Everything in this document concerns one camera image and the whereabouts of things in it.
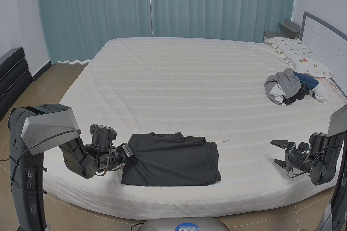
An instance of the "black garment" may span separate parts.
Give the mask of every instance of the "black garment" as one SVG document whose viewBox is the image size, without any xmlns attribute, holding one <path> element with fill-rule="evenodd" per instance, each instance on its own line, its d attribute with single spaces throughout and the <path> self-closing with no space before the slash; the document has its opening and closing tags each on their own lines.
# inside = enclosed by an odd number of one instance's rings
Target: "black garment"
<svg viewBox="0 0 347 231">
<path fill-rule="evenodd" d="M 289 98 L 283 98 L 283 103 L 286 105 L 290 105 L 294 103 L 296 100 L 302 100 L 304 99 L 305 95 L 309 94 L 309 88 L 306 86 L 306 84 L 301 83 L 301 88 L 296 93 L 296 95 L 289 97 Z"/>
<path fill-rule="evenodd" d="M 128 145 L 134 156 L 124 167 L 122 184 L 197 186 L 221 181 L 217 145 L 205 137 L 133 134 Z"/>
</svg>

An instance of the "bed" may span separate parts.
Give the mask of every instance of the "bed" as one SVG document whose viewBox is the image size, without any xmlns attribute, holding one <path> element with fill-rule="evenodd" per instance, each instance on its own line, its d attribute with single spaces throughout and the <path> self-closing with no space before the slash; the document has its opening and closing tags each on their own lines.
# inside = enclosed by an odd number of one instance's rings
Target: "bed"
<svg viewBox="0 0 347 231">
<path fill-rule="evenodd" d="M 312 25 L 308 19 L 306 23 L 301 38 L 320 51 L 323 46 L 312 39 L 322 35 L 315 27 L 320 23 L 314 20 Z M 329 37 L 330 44 L 337 36 Z M 341 91 L 347 88 L 346 81 L 341 79 L 338 88 L 334 80 L 321 79 L 329 95 L 326 104 L 306 96 L 283 107 L 267 98 L 264 81 L 287 67 L 263 43 L 193 38 L 110 40 L 60 102 L 72 107 L 83 142 L 91 142 L 91 124 L 113 127 L 118 134 L 116 146 L 127 142 L 132 133 L 205 136 L 207 141 L 217 142 L 222 181 L 210 186 L 138 187 L 122 185 L 118 171 L 85 180 L 65 167 L 56 147 L 45 153 L 45 190 L 93 211 L 148 220 L 265 210 L 296 203 L 334 186 L 337 174 L 321 186 L 312 185 L 307 175 L 289 179 L 273 162 L 284 159 L 283 150 L 269 142 L 308 142 L 313 132 L 326 132 L 330 115 L 347 103 Z M 341 78 L 338 70 L 332 70 Z"/>
</svg>

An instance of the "fitted sheet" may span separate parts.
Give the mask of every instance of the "fitted sheet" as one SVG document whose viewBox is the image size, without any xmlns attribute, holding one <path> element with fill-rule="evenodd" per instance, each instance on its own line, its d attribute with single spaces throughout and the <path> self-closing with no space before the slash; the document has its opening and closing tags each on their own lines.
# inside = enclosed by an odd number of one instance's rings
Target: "fitted sheet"
<svg viewBox="0 0 347 231">
<path fill-rule="evenodd" d="M 332 182 L 314 186 L 308 175 L 289 179 L 273 162 L 284 159 L 284 151 L 270 145 L 271 140 L 308 142 L 313 132 L 327 132 L 331 114 L 346 103 L 327 79 L 320 79 L 329 95 L 325 104 L 309 95 L 290 106 L 272 103 L 264 81 L 287 67 L 270 45 L 262 43 L 110 40 L 60 102 L 72 107 L 83 142 L 91 143 L 91 124 L 113 127 L 115 146 L 133 133 L 205 136 L 217 142 L 222 181 L 140 187 L 122 185 L 121 171 L 86 180 L 65 167 L 55 147 L 45 153 L 45 190 L 93 211 L 148 220 L 265 210 L 334 186 L 337 174 Z"/>
</svg>

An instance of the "round blue logo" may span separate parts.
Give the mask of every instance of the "round blue logo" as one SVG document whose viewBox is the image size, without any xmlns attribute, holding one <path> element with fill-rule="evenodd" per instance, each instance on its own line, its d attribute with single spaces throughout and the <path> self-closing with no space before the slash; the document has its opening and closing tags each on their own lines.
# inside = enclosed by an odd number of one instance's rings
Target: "round blue logo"
<svg viewBox="0 0 347 231">
<path fill-rule="evenodd" d="M 200 231 L 199 227 L 193 223 L 181 223 L 175 228 L 175 231 Z"/>
</svg>

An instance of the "white pillow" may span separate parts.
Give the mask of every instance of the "white pillow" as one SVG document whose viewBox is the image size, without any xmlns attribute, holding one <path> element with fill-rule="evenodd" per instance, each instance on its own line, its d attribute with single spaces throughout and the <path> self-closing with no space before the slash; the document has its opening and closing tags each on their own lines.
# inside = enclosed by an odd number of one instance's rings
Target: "white pillow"
<svg viewBox="0 0 347 231">
<path fill-rule="evenodd" d="M 333 73 L 300 40 L 290 38 L 269 38 L 265 40 L 282 56 L 296 72 L 309 73 L 314 77 L 331 78 Z"/>
</svg>

